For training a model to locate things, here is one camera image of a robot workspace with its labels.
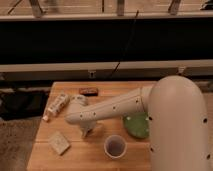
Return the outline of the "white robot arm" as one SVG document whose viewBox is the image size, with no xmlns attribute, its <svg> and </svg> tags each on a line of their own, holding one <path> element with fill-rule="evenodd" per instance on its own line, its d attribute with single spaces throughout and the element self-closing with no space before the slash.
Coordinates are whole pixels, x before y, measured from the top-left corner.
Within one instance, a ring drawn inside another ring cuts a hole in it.
<svg viewBox="0 0 213 171">
<path fill-rule="evenodd" d="M 200 88 L 183 76 L 167 76 L 105 101 L 69 111 L 70 124 L 148 114 L 152 171 L 211 171 L 208 114 Z"/>
</svg>

